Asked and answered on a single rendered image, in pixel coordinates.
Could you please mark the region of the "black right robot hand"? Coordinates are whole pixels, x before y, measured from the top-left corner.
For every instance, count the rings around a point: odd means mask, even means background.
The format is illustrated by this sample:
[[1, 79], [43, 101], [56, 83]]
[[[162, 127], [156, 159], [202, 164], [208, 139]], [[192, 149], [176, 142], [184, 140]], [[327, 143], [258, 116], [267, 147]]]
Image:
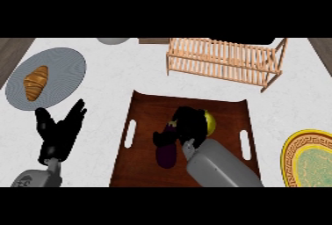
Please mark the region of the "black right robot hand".
[[180, 141], [180, 144], [193, 141], [193, 147], [198, 148], [208, 135], [205, 111], [189, 106], [180, 106], [171, 121], [177, 123], [177, 141]]

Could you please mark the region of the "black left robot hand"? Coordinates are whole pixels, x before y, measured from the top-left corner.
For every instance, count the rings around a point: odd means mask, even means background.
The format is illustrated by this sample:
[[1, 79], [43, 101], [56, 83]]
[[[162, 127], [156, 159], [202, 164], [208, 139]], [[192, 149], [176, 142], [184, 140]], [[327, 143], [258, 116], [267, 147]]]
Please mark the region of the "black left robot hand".
[[37, 132], [43, 139], [40, 155], [37, 161], [49, 164], [49, 160], [56, 158], [60, 162], [68, 159], [69, 152], [77, 140], [84, 120], [87, 108], [84, 101], [80, 99], [69, 109], [69, 113], [63, 120], [55, 122], [46, 108], [35, 110]]

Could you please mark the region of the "brown wooden tray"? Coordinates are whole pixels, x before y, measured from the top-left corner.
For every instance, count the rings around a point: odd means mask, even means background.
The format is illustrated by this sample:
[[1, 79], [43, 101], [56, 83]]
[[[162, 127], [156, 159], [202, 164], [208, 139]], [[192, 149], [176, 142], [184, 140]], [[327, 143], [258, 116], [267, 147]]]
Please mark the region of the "brown wooden tray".
[[130, 147], [121, 146], [111, 185], [220, 184], [237, 170], [261, 177], [257, 155], [242, 157], [240, 132], [251, 132], [248, 102], [133, 94], [127, 119], [136, 122]]

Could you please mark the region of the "dark purple eggplant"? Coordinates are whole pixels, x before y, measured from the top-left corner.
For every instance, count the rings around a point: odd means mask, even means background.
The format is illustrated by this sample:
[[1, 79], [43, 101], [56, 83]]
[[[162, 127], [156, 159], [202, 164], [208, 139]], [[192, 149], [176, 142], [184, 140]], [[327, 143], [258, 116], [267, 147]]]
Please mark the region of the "dark purple eggplant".
[[174, 167], [177, 162], [177, 123], [165, 124], [162, 133], [153, 132], [155, 160], [164, 169]]

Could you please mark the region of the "pale wooden tiered shelf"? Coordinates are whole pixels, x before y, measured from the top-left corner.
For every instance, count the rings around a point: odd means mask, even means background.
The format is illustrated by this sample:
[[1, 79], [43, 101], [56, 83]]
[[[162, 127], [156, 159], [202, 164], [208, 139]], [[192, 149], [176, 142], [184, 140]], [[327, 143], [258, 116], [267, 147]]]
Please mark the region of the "pale wooden tiered shelf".
[[165, 70], [257, 85], [266, 91], [283, 73], [286, 47], [286, 38], [276, 47], [204, 38], [171, 38]]

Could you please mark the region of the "yellow round fruit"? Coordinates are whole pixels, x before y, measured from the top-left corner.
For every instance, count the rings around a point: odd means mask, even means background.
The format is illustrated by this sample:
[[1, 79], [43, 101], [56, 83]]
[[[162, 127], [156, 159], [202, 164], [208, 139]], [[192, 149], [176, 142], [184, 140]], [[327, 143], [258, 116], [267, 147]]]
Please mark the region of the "yellow round fruit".
[[208, 110], [205, 110], [205, 119], [206, 119], [206, 125], [208, 125], [208, 135], [206, 136], [211, 136], [215, 131], [217, 121]]

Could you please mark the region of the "brown croissant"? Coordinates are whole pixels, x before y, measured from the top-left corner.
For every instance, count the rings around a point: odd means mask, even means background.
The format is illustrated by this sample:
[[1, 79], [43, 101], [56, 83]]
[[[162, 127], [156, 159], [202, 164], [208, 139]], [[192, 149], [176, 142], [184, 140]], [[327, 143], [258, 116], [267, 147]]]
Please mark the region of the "brown croissant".
[[46, 88], [49, 81], [49, 67], [41, 65], [35, 70], [25, 76], [24, 87], [26, 92], [26, 100], [29, 102], [35, 101], [41, 91]]

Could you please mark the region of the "grey round placemat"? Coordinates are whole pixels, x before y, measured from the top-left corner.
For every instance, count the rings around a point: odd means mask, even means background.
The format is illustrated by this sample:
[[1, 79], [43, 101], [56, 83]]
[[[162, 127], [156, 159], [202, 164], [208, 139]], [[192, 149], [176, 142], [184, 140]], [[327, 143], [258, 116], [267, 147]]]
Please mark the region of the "grey round placemat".
[[85, 74], [80, 52], [56, 47], [32, 55], [18, 66], [6, 84], [6, 100], [22, 111], [49, 108], [77, 90]]

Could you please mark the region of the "brown wooden block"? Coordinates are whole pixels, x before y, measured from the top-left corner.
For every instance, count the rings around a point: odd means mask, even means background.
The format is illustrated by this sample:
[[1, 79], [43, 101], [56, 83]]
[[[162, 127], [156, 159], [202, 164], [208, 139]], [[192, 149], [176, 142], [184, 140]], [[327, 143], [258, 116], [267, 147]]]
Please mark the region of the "brown wooden block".
[[170, 38], [139, 38], [139, 44], [168, 44]]

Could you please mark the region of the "yellow patterned plate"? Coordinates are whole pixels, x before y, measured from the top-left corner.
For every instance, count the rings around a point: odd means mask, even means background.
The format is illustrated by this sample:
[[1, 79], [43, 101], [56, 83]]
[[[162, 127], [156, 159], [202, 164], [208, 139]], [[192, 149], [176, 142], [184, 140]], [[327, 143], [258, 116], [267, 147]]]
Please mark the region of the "yellow patterned plate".
[[288, 187], [332, 187], [332, 134], [316, 129], [295, 132], [280, 154]]

